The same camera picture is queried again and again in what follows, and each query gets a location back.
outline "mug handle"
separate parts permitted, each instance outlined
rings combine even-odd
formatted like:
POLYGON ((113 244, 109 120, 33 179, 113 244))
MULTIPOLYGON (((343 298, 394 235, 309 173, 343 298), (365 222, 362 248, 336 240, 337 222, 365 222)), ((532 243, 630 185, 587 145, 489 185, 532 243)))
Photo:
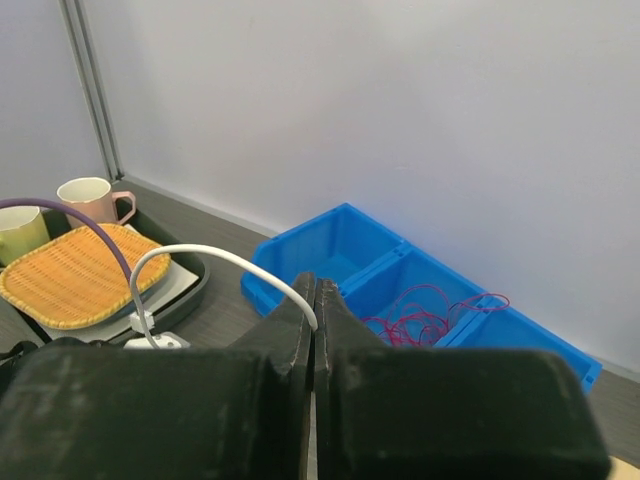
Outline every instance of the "mug handle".
POLYGON ((129 201, 131 202, 131 211, 127 213, 124 217, 122 217, 122 219, 116 222, 118 225, 124 225, 131 219, 131 217, 133 217, 136 214, 136 211, 138 210, 136 207, 136 196, 131 192, 113 192, 111 194, 111 199, 113 200, 114 204, 116 203, 116 200, 118 200, 119 198, 128 198, 129 201))

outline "cable plug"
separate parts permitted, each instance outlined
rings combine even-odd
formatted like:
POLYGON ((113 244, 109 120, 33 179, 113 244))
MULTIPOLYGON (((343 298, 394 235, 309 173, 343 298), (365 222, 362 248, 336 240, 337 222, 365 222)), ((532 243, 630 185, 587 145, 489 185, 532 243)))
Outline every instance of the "cable plug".
MULTIPOLYGON (((147 324, 147 327, 149 328, 149 331, 151 331, 151 329, 153 329, 153 327, 155 326, 156 322, 153 319, 153 314, 149 310, 144 311, 144 320, 147 324)), ((129 323, 131 324, 131 329, 134 332, 144 333, 142 320, 140 319, 140 315, 138 315, 138 312, 133 312, 132 314, 129 315, 129 323)))

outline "white cable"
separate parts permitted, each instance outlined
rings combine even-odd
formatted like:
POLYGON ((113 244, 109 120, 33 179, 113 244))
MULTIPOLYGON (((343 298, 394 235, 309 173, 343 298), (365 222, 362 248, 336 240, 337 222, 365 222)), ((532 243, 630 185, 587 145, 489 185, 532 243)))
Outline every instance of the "white cable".
POLYGON ((277 288, 282 293, 284 293, 287 297, 289 297, 293 302, 298 305, 305 316, 307 317, 307 321, 309 322, 309 326, 311 330, 314 332, 318 329, 318 320, 316 318, 316 314, 313 313, 313 309, 309 306, 302 296, 296 292, 289 285, 284 283, 278 277, 270 274, 266 270, 254 265, 253 263, 245 260, 238 255, 235 255, 231 252, 227 252, 221 248, 210 247, 208 245, 196 245, 196 244, 180 244, 180 245, 168 245, 166 247, 158 247, 153 250, 145 253, 138 263, 133 268, 131 272, 131 277, 129 280, 129 288, 131 289, 131 296, 133 297, 133 303, 136 306, 136 310, 138 315, 142 319, 142 330, 144 331, 144 336, 147 341, 151 344, 153 348, 160 348, 156 341, 153 339, 151 332, 149 331, 149 326, 146 322, 144 306, 142 304, 142 299, 140 298, 140 292, 138 291, 138 275, 140 275, 140 271, 144 267, 144 265, 151 260, 153 257, 157 255, 162 255, 163 253, 204 253, 205 255, 213 255, 214 257, 222 258, 227 260, 228 262, 234 263, 241 268, 244 268, 246 271, 253 273, 256 277, 264 280, 269 283, 271 286, 277 288))

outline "white wall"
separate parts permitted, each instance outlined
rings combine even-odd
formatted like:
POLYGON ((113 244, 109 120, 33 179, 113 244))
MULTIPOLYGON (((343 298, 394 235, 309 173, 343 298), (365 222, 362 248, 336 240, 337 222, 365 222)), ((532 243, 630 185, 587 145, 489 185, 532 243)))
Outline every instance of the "white wall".
POLYGON ((86 0, 128 174, 342 201, 640 370, 640 3, 86 0))
POLYGON ((60 6, 0 0, 0 198, 105 175, 60 6))

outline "yellow wicker tray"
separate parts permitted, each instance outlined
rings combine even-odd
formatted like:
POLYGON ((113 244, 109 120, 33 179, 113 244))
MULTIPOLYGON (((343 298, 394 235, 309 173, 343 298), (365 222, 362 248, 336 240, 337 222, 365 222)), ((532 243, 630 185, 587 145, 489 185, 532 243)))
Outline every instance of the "yellow wicker tray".
MULTIPOLYGON (((100 226, 131 267, 160 246, 125 227, 100 226)), ((138 277, 140 291, 158 282, 170 263, 168 254, 151 259, 138 277)), ((88 227, 71 230, 12 262, 0 274, 0 295, 38 323, 60 330, 99 323, 131 301, 118 262, 88 227)))

